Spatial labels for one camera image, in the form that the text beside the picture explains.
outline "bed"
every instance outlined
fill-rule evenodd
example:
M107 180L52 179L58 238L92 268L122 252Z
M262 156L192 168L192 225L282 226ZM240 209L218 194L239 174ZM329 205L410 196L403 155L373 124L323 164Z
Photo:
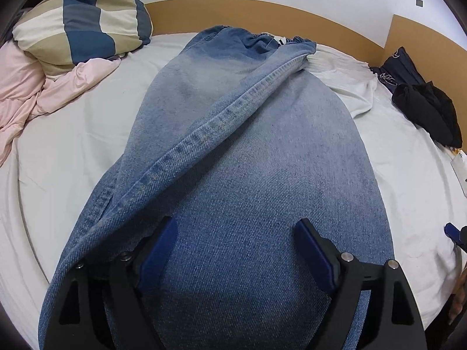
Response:
M94 186L120 157L144 94L195 34L152 37L99 85L29 122L0 168L0 300L38 349L43 298L62 249ZM467 219L448 149L391 103L391 93L349 55L318 45L312 72L349 109L372 164L394 243L426 328L447 301L463 261L443 226Z

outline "brown wooden panel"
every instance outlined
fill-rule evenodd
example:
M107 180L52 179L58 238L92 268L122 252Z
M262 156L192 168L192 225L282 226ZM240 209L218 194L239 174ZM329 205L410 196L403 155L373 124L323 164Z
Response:
M395 15L381 63L400 46L410 55L421 76L433 81L452 99L462 138L467 143L467 51L437 31Z
M258 0L165 0L146 4L157 34L199 32L215 25L243 27L254 33L298 35L332 46L358 60L378 65L383 48L326 18Z

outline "white bed sheet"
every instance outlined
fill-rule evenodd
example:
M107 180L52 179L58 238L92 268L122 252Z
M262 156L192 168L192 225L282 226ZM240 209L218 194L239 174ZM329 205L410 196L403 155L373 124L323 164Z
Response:
M30 122L0 168L0 301L37 349L43 297L61 251L92 189L118 159L156 73L194 34L153 37L92 90ZM308 71L333 89L352 114L373 166L395 257L426 327L447 300L461 256L444 236L467 219L467 200L451 156L391 104L367 65L326 46Z

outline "pink fabric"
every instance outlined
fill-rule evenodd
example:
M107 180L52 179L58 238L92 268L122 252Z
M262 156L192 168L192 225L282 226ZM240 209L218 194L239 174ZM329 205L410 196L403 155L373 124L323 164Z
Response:
M56 80L39 61L10 41L0 48L0 166L27 120L52 113L94 87L120 65L101 58L78 64Z

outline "silver bolt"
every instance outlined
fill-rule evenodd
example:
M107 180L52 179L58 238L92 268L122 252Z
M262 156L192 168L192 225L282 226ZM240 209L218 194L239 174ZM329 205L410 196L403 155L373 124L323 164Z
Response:
M340 257L346 262L353 261L353 255L350 252L343 252Z
M122 260L123 262L127 262L130 259L131 259L131 252L126 251L126 252L122 252L122 254L120 254L120 260Z
M392 268L393 270L395 270L396 268L399 268L399 264L394 259L391 259L388 261L388 266Z

